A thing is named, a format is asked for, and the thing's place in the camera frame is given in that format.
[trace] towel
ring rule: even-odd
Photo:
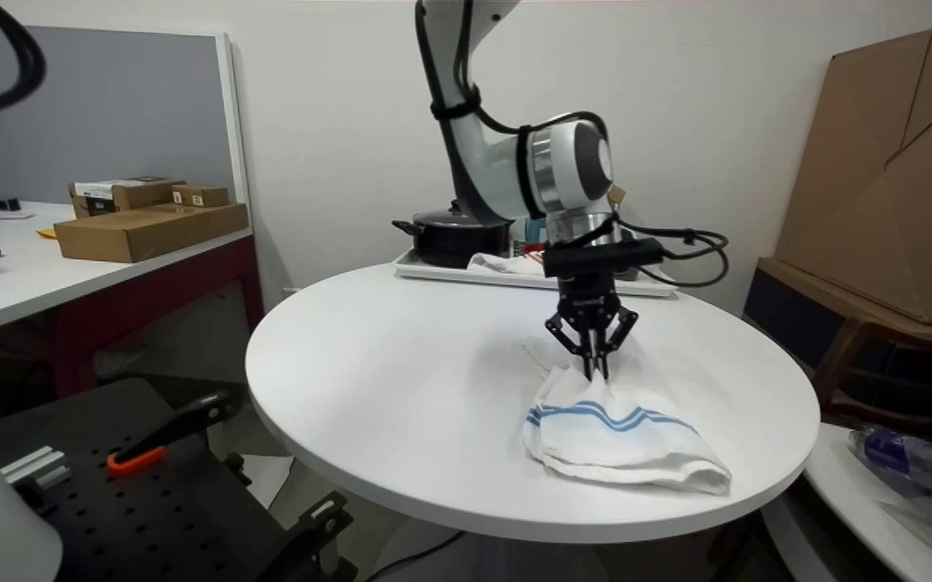
[[[529,454],[566,477],[710,496],[724,496],[733,482],[671,399],[601,376],[589,381],[572,365],[552,372],[524,430]]]
[[[490,251],[475,251],[466,264],[466,272],[494,272],[494,275],[521,275],[521,278],[544,278],[544,264],[532,254],[490,254]]]

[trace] cardboard box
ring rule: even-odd
[[[932,31],[831,57],[777,254],[932,322]]]
[[[157,207],[172,200],[179,181],[76,181],[76,217],[102,217],[116,209]]]
[[[176,184],[172,197],[179,207],[230,207],[230,189],[208,189],[208,184]]]
[[[141,263],[225,234],[246,229],[246,207],[141,207],[89,219],[55,223],[67,260]]]

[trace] white round table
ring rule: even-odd
[[[252,333],[266,422],[314,473],[409,516],[502,540],[625,544],[759,510],[805,464],[818,400],[801,365],[695,296],[641,314],[614,381],[658,381],[733,468],[727,496],[558,477],[524,412],[572,357],[544,329],[554,290],[405,281],[391,264],[312,286]]]

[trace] white wall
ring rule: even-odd
[[[449,197],[411,0],[3,7],[38,27],[230,31],[271,300],[391,260],[405,235],[390,219]],[[727,234],[735,275],[706,296],[738,307],[775,248],[828,54],[927,27],[932,0],[524,0],[473,71],[505,120],[599,110],[627,214]]]

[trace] blue stripe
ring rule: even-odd
[[[544,416],[597,416],[614,432],[627,432],[641,422],[678,422],[678,428],[694,430],[686,421],[666,416],[666,415],[647,412],[647,406],[634,406],[627,416],[614,421],[614,416],[610,416],[610,412],[599,400],[581,400],[572,406],[532,406],[529,412],[529,422],[535,422],[535,428],[540,428]]]

